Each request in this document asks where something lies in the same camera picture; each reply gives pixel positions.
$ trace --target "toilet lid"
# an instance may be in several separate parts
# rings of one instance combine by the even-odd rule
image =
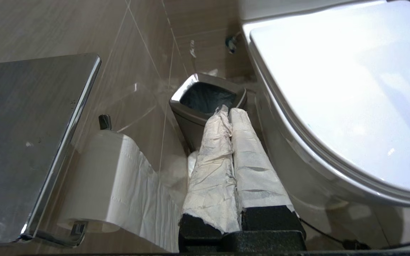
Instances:
[[[280,18],[251,49],[289,122],[345,175],[410,195],[410,2]]]

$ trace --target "beige tile wall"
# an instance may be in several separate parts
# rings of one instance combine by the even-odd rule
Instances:
[[[226,37],[240,30],[237,0],[163,0],[187,73],[194,68],[189,53],[194,40],[195,65],[200,73],[218,69],[221,78],[250,76],[254,72],[244,46],[228,53]]]
[[[179,204],[187,186],[187,146],[168,107],[187,74],[161,0],[0,0],[0,62],[84,52],[98,53],[102,65],[41,223],[58,235],[68,233],[56,225],[58,209],[100,114],[136,141]],[[161,251],[120,230],[87,234],[75,249],[31,242],[0,255]]]

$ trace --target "tissue paper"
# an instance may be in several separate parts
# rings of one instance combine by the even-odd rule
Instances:
[[[231,109],[230,120],[233,127],[232,146],[240,210],[249,207],[287,206],[294,211],[246,111]]]
[[[88,220],[87,232],[123,228],[161,248],[178,252],[180,209],[135,142],[99,131],[78,163],[58,225]]]
[[[184,214],[201,218],[221,233],[241,230],[227,112],[223,105],[205,124],[183,205]]]

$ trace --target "white toilet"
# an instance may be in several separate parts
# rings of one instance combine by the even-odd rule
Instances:
[[[239,6],[263,136],[293,202],[410,206],[410,2]]]

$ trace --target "trash can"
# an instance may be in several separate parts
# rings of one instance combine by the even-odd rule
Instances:
[[[205,123],[217,107],[244,109],[246,89],[215,76],[194,74],[178,88],[169,104],[191,152],[200,148]]]

